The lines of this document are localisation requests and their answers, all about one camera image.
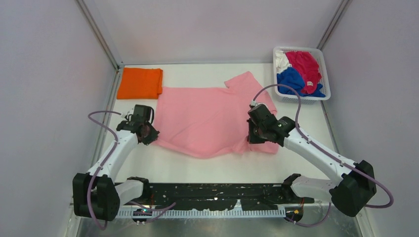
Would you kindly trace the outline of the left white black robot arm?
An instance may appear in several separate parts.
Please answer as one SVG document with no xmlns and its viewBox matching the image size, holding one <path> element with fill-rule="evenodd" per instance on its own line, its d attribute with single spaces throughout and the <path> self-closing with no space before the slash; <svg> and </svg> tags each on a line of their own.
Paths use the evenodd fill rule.
<svg viewBox="0 0 419 237">
<path fill-rule="evenodd" d="M 116 129 L 100 123 L 93 118 L 97 112 L 92 112 L 88 118 L 106 129 L 113 137 L 113 142 L 100 159 L 86 172 L 77 173 L 72 180 L 74 214 L 93 220 L 112 221 L 119 209 L 129 201 L 147 204 L 152 192 L 148 179 L 129 177 L 124 182 L 116 184 L 116 178 L 128 155 L 139 144 L 150 145 L 158 138 L 152 123 L 154 109 L 146 105 L 135 105 Z"/>
</svg>

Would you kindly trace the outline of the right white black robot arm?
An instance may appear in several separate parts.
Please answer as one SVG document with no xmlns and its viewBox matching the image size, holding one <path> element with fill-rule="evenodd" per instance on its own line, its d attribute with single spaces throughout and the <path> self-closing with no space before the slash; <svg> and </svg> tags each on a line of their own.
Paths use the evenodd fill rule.
<svg viewBox="0 0 419 237">
<path fill-rule="evenodd" d="M 319 199 L 354 217 L 376 194 L 374 169 L 368 162 L 356 163 L 341 157 L 312 139 L 291 118 L 276 118 L 264 104 L 251 104 L 248 115 L 250 144 L 278 144 L 309 161 L 327 177 L 315 179 L 296 173 L 290 175 L 284 180 L 282 189 L 287 202 L 296 202 L 301 197 Z"/>
</svg>

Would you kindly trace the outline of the pink t shirt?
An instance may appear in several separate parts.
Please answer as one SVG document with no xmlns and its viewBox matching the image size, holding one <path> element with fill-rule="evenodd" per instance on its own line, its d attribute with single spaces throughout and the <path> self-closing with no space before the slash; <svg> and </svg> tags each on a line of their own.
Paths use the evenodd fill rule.
<svg viewBox="0 0 419 237">
<path fill-rule="evenodd" d="M 279 145 L 250 144 L 249 105 L 262 89 L 251 72 L 225 81 L 225 87 L 163 87 L 158 98 L 154 127 L 155 145 L 195 158 L 229 153 L 276 154 Z"/>
</svg>

